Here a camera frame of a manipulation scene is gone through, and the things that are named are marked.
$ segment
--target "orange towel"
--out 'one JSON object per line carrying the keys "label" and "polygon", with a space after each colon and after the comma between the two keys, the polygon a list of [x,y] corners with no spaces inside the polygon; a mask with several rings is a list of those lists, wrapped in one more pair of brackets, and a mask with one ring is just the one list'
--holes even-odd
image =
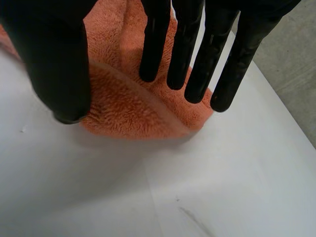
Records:
{"label": "orange towel", "polygon": [[[181,137],[200,130],[212,114],[209,90],[194,105],[184,99],[185,87],[172,91],[166,85],[175,19],[170,22],[156,80],[140,80],[146,21],[140,0],[99,0],[84,20],[92,104],[82,124],[94,134],[127,139]],[[1,26],[0,43],[18,57]]]}

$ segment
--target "scratch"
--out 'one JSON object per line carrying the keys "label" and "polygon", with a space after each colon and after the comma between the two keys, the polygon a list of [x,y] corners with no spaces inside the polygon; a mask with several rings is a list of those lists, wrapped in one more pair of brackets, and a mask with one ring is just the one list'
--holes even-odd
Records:
{"label": "scratch", "polygon": [[189,210],[184,209],[183,207],[179,207],[179,210],[184,213],[191,221],[193,221],[201,231],[206,234],[208,237],[215,237],[215,235],[205,226],[204,223],[197,220],[195,215]]}

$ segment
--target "folded towel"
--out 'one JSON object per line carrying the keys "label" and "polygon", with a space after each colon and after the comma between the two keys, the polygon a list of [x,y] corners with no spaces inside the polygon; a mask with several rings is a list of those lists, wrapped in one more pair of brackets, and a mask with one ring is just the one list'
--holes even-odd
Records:
{"label": "folded towel", "polygon": [[[88,131],[116,138],[161,139],[202,128],[212,114],[211,92],[207,90],[201,103],[190,104],[184,98],[185,86],[172,91],[166,85],[177,28],[174,18],[157,78],[151,83],[138,76],[147,22],[140,0],[99,0],[84,22],[92,102],[82,124]],[[0,44],[19,58],[1,25]]]}

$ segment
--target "black rubber finger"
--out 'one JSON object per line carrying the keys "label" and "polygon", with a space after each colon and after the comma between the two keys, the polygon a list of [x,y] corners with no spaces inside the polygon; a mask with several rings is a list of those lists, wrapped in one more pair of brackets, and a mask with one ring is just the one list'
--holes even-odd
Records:
{"label": "black rubber finger", "polygon": [[202,0],[173,0],[178,20],[167,85],[173,90],[183,87],[198,36],[202,16]]}
{"label": "black rubber finger", "polygon": [[169,27],[170,0],[142,0],[148,17],[139,76],[143,81],[154,81],[162,59],[164,43]]}
{"label": "black rubber finger", "polygon": [[139,76],[143,81],[152,82],[158,73],[170,15],[164,19],[148,18]]}
{"label": "black rubber finger", "polygon": [[213,110],[224,112],[230,107],[261,41],[280,19],[258,19],[241,13],[235,42],[211,97]]}
{"label": "black rubber finger", "polygon": [[203,99],[238,10],[206,2],[205,13],[203,41],[184,94],[190,103],[199,103]]}

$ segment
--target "white table surface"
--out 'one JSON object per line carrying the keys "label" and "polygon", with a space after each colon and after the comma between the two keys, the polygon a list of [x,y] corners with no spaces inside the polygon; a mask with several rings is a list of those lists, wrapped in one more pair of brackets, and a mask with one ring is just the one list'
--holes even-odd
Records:
{"label": "white table surface", "polygon": [[316,150],[253,63],[194,137],[131,142],[55,122],[0,51],[0,236],[315,237]]}

